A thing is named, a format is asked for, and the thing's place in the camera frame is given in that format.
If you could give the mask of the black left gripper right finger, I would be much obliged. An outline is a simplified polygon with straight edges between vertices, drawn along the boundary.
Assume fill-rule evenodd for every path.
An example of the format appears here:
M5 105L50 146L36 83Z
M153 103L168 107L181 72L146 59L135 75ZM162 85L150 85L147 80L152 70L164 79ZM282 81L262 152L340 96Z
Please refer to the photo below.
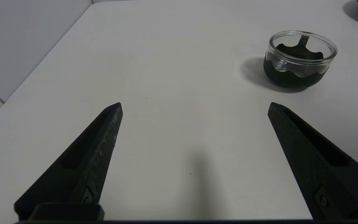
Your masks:
M358 220L358 162L289 108L268 117L314 220Z

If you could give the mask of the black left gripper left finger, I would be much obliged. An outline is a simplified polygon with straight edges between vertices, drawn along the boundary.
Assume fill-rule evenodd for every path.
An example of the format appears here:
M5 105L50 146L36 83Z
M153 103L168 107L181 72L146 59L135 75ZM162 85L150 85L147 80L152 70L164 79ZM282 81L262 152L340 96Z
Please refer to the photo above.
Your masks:
M15 202L19 220L103 220L99 205L123 111L105 108Z

